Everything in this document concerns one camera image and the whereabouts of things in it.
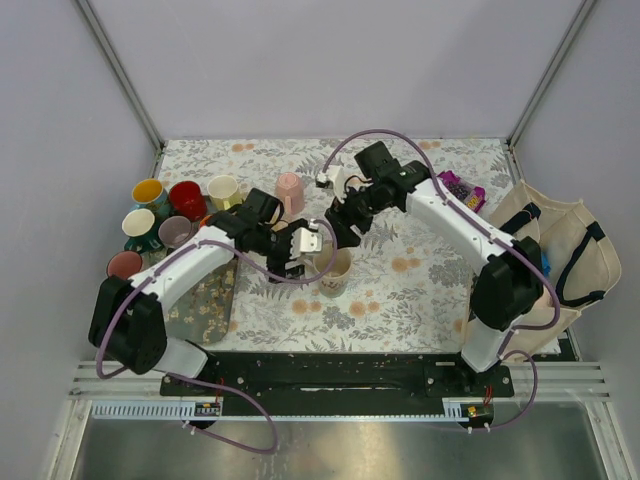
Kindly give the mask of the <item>cream floral mug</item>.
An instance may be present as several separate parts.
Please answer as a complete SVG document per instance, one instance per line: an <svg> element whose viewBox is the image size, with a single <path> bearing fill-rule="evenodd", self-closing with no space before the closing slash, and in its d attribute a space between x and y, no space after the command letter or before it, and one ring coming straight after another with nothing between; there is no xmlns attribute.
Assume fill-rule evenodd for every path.
<svg viewBox="0 0 640 480"><path fill-rule="evenodd" d="M321 252L311 260L311 267L315 274L324 271L328 267L332 255L332 243L325 242ZM349 248L338 249L336 259L331 268L318 281L320 293L328 298L336 298L342 295L346 290L352 266L353 257L351 250Z"/></svg>

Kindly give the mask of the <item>light green faceted mug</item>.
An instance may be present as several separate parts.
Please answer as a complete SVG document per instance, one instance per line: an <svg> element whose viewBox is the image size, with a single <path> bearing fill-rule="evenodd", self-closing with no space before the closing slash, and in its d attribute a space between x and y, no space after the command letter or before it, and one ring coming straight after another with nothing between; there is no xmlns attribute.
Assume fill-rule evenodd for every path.
<svg viewBox="0 0 640 480"><path fill-rule="evenodd" d="M217 211L225 211L243 202L238 182L230 175L212 178L206 187L207 194Z"/></svg>

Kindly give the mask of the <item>red mug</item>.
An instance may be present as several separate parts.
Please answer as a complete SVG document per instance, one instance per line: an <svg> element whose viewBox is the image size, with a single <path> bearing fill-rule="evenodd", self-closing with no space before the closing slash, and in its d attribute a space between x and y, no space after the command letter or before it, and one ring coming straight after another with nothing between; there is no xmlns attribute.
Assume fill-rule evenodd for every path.
<svg viewBox="0 0 640 480"><path fill-rule="evenodd" d="M169 191L175 210L190 221L199 221L207 214L207 205L200 186L194 181L181 181Z"/></svg>

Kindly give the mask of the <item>lilac mug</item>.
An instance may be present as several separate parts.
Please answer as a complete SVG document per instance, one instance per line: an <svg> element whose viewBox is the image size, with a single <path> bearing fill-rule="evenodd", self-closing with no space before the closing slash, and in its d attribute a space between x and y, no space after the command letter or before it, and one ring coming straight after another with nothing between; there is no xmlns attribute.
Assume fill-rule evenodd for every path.
<svg viewBox="0 0 640 480"><path fill-rule="evenodd" d="M177 249L189 241L196 233L196 227L181 215L172 216L164 220L159 229L158 237L168 249Z"/></svg>

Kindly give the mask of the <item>dark teal mug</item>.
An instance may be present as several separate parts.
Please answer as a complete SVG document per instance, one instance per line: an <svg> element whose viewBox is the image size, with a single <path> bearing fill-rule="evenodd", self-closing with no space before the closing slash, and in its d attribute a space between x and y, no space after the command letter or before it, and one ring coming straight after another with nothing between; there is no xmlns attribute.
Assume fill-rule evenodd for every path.
<svg viewBox="0 0 640 480"><path fill-rule="evenodd" d="M158 236L158 224L154 213L146 208L129 212L122 221L121 228L127 236L125 251L146 253L163 247Z"/></svg>

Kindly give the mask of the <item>blue floral mug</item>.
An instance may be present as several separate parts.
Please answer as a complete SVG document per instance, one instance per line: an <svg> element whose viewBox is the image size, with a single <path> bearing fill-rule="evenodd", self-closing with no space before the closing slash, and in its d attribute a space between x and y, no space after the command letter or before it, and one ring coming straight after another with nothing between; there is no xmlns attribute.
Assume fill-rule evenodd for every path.
<svg viewBox="0 0 640 480"><path fill-rule="evenodd" d="M157 179L145 179L134 186L131 192L134 209L146 208L156 215L168 215L171 205L168 192Z"/></svg>

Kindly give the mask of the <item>pink floral mug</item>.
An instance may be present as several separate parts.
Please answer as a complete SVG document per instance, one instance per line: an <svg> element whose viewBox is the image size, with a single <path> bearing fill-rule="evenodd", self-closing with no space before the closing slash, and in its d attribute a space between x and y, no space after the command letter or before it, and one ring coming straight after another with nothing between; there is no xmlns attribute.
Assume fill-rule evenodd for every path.
<svg viewBox="0 0 640 480"><path fill-rule="evenodd" d="M114 255L106 265L106 275L128 279L141 272L144 267L143 257L134 251L121 251Z"/></svg>

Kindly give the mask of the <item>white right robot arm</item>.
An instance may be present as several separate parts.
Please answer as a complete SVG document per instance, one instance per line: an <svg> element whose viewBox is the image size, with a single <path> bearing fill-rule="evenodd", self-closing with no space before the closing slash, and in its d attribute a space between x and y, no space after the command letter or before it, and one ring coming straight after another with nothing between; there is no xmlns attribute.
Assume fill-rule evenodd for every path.
<svg viewBox="0 0 640 480"><path fill-rule="evenodd" d="M358 246L375 215L396 208L434 229L466 259L476 275L474 319L460 352L466 364L456 369L455 383L466 395L480 394L490 385L489 369L502 356L508 334L543 293L538 243L492 226L447 191L426 162L401 164L381 141L355 160L361 186L350 185L339 166L324 166L316 177L318 187L334 192L325 217L339 247Z"/></svg>

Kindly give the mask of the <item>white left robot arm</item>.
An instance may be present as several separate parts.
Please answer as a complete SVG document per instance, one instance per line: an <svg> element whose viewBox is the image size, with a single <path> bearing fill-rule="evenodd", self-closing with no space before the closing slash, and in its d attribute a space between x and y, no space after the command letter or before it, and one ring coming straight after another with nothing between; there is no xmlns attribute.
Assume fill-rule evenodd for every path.
<svg viewBox="0 0 640 480"><path fill-rule="evenodd" d="M255 253L271 280L299 283L304 267L293 261L318 252L322 237L315 220L298 219L276 230L284 207L259 189L227 210L212 214L194 236L163 260L127 279L111 275L100 286L88 339L97 349L96 370L109 378L103 362L113 359L138 375L151 370L182 376L196 395L216 386L217 372L199 346L170 337L165 316L205 276L234 259Z"/></svg>

